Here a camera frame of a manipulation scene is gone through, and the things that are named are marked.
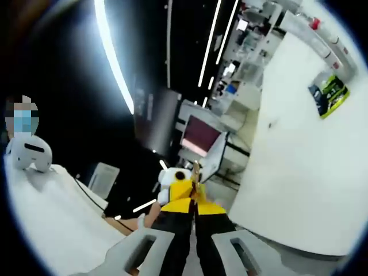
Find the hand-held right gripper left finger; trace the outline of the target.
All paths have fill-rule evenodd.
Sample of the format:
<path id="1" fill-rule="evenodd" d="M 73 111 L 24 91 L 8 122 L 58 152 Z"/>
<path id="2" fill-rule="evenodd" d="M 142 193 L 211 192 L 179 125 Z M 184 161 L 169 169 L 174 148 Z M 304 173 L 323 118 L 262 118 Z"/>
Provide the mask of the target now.
<path id="1" fill-rule="evenodd" d="M 115 220 L 112 217 L 107 217 L 105 221 L 124 235 L 129 235 L 136 231 L 139 226 L 144 226 L 144 218 L 147 214 L 143 213 L 137 218 L 126 220 Z M 173 233 L 174 237 L 165 253 L 160 275 L 183 274 L 190 252 L 192 220 L 192 199 L 190 202 L 169 202 L 161 206 L 160 213 L 150 228 Z"/>

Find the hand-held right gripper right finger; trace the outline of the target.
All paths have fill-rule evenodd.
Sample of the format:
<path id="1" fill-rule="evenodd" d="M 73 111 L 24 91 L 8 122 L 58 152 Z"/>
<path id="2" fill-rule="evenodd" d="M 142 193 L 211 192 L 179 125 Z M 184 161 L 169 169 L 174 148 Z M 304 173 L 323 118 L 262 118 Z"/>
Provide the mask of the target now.
<path id="1" fill-rule="evenodd" d="M 236 230 L 211 202 L 195 211 L 197 256 L 204 275 L 284 275 L 280 254 L 247 230 Z"/>

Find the person's left hand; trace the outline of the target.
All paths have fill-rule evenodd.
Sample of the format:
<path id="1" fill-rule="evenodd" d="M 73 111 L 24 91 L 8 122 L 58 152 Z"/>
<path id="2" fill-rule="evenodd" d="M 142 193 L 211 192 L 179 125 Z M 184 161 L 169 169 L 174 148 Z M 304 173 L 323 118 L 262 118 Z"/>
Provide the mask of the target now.
<path id="1" fill-rule="evenodd" d="M 144 226 L 146 228 L 152 227 L 153 223 L 155 222 L 156 218 L 158 217 L 161 210 L 161 206 L 158 202 L 154 202 L 151 205 L 149 213 L 144 218 Z"/>

